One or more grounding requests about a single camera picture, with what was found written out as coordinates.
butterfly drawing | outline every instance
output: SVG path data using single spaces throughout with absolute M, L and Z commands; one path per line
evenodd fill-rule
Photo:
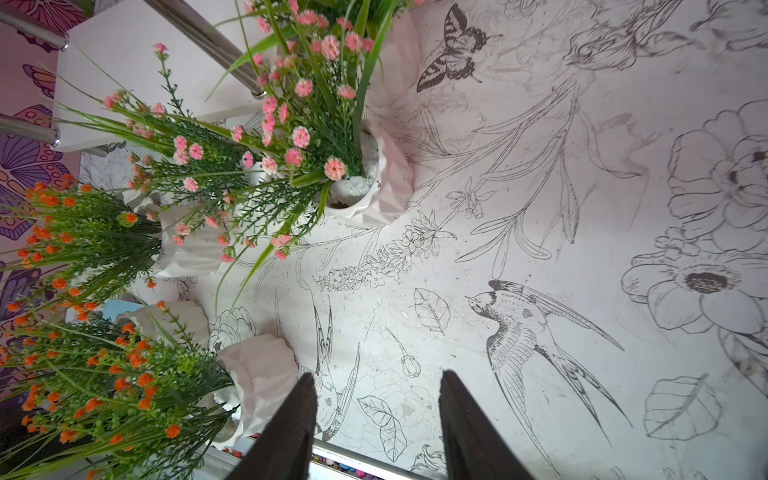
M 469 54 L 479 51 L 488 41 L 484 31 L 467 26 L 467 16 L 457 4 L 453 4 L 445 16 L 443 37 L 445 47 L 419 77 L 417 92 L 434 87 L 446 77 L 451 80 L 471 77 L 475 62 Z

bird drawing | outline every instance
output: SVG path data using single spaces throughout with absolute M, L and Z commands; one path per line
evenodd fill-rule
M 553 321 L 554 323 L 560 321 L 559 318 L 565 318 L 585 329 L 594 331 L 622 351 L 624 348 L 600 327 L 574 310 L 528 286 L 502 280 L 492 280 L 488 282 L 488 285 L 493 289 L 492 292 L 481 293 L 471 298 L 467 297 L 470 307 L 478 315 L 498 322 L 498 331 L 488 338 L 486 344 L 488 360 L 507 403 L 512 408 L 525 433 L 528 434 L 547 463 L 557 471 L 544 447 L 536 438 L 531 422 L 525 414 L 523 365 L 534 352 L 542 355 L 576 392 L 605 435 L 603 425 L 600 423 L 592 401 L 584 390 L 582 380 L 588 382 L 613 403 L 628 422 L 629 418 L 598 379 L 560 348 L 552 336 L 550 324 Z
M 352 393 L 357 382 L 357 369 L 360 364 L 360 344 L 357 344 L 357 357 L 352 371 L 349 372 L 349 378 L 342 390 L 337 390 L 333 384 L 333 378 L 330 374 L 331 349 L 333 347 L 333 312 L 328 309 L 328 328 L 323 332 L 320 325 L 320 317 L 315 310 L 315 327 L 317 328 L 317 364 L 314 371 L 301 366 L 299 360 L 294 354 L 293 360 L 299 367 L 299 377 L 304 373 L 312 373 L 315 379 L 315 390 L 317 391 L 317 418 L 315 426 L 315 435 L 323 434 L 323 441 L 327 442 L 339 431 L 344 422 L 346 411 L 352 401 Z M 283 331 L 283 324 L 280 321 L 280 310 L 277 303 L 277 294 L 275 294 L 275 321 L 277 324 L 277 335 L 282 338 L 290 347 L 290 342 Z

small flower cluster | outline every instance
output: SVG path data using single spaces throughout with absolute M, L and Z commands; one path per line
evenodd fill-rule
M 63 468 L 96 449 L 107 458 L 93 478 L 126 478 L 136 468 L 146 478 L 166 469 L 184 478 L 201 460 L 195 445 L 213 438 L 231 413 L 197 406 L 208 392 L 231 385 L 213 355 L 152 342 L 132 323 L 122 329 L 101 318 L 76 326 L 42 323 L 22 334 L 13 350 L 0 350 L 4 367 L 25 375 L 11 387 L 27 394 L 22 424 L 62 444 L 89 442 L 8 478 Z M 0 454 L 0 462 L 14 452 Z

flower drawing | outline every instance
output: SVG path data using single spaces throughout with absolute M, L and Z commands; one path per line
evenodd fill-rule
M 679 136 L 669 163 L 670 212 L 687 239 L 768 253 L 768 101 L 722 111 Z
M 768 298 L 768 256 L 705 250 L 677 259 L 666 251 L 638 255 L 621 287 L 633 301 L 648 304 L 660 328 L 702 333 L 718 325 L 749 335 L 766 325 L 757 300 Z

chrome pole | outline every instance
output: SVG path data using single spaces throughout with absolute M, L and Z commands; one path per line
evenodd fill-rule
M 243 52 L 229 38 L 216 30 L 184 0 L 144 1 L 222 67 L 228 69 L 243 56 Z M 256 73 L 249 65 L 232 71 L 232 76 L 245 85 L 254 96 L 263 94 L 263 90 L 256 83 Z
M 66 50 L 69 46 L 69 37 L 66 33 L 49 28 L 47 25 L 43 25 L 19 10 L 7 6 L 4 2 L 0 2 L 0 22 L 10 25 L 16 30 L 23 31 L 27 35 L 40 38 L 60 51 Z
M 0 131 L 19 137 L 27 137 L 32 140 L 42 141 L 56 147 L 58 145 L 58 130 L 31 124 L 28 121 L 0 114 Z

